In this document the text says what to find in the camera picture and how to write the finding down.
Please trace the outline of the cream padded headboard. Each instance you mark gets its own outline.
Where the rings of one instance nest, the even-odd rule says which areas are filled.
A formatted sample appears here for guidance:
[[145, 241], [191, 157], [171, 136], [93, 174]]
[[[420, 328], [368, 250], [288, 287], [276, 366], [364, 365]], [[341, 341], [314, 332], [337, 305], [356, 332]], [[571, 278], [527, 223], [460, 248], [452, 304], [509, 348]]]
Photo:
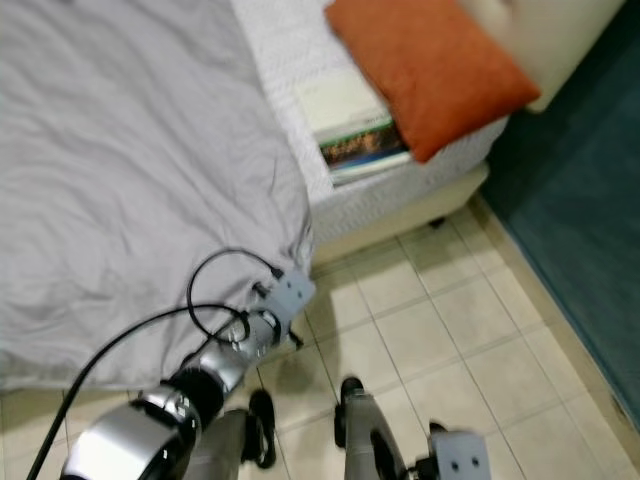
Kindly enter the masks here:
[[626, 0], [457, 0], [517, 61], [541, 96], [543, 113]]

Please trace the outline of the white quilted mattress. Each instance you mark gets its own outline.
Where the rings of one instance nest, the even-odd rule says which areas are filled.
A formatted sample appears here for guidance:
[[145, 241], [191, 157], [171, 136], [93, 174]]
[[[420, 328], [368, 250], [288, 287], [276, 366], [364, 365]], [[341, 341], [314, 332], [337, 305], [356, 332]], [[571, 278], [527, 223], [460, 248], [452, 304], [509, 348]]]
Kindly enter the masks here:
[[324, 20], [323, 9], [330, 1], [232, 0], [266, 97], [305, 178], [312, 233], [319, 244], [337, 241], [454, 186], [462, 186], [461, 198], [474, 195], [488, 178], [484, 157], [506, 127], [506, 120], [499, 119], [443, 148], [428, 164], [397, 166], [334, 186], [298, 96], [306, 84], [357, 73]]

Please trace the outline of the glossy city photo magazine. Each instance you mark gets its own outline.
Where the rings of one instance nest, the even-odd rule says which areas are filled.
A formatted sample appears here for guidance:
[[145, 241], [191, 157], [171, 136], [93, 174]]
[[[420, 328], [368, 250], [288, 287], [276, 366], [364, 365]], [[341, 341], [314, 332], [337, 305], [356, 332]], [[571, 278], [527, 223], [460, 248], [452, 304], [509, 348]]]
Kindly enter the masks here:
[[334, 187], [413, 159], [383, 97], [358, 70], [332, 70], [294, 92]]

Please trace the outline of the orange rectangular pillow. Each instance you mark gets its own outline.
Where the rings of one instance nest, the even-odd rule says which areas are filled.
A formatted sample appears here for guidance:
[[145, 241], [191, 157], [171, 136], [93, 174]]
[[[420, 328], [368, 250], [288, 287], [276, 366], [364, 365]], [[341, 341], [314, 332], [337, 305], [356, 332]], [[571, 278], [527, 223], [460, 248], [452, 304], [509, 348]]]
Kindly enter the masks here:
[[541, 95], [457, 0], [333, 0], [324, 15], [416, 163]]

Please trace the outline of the cream bed base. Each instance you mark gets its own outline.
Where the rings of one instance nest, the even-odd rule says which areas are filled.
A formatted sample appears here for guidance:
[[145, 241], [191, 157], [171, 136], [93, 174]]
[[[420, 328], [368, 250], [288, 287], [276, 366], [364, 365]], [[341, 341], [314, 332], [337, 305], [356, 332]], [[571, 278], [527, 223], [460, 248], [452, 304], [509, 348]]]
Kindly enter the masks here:
[[312, 265], [329, 264], [448, 218], [479, 192], [489, 174], [489, 166], [479, 163], [429, 182], [415, 168], [349, 186], [314, 207]]

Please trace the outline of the silver robot right leg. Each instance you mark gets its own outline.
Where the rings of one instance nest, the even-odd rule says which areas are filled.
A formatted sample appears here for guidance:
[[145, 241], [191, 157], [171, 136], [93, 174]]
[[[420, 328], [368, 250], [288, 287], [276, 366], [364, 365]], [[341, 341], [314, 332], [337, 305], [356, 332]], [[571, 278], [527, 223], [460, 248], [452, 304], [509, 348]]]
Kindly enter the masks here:
[[357, 376], [347, 376], [340, 384], [334, 442], [346, 456], [344, 480], [410, 477], [387, 417]]

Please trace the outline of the grey crumpled duvet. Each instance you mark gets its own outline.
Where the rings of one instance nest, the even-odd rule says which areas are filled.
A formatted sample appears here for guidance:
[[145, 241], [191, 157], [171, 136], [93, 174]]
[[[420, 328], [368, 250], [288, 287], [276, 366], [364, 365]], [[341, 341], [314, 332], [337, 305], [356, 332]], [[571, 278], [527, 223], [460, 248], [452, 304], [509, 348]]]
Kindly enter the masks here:
[[232, 0], [1, 0], [0, 389], [246, 306], [314, 256], [305, 177]]

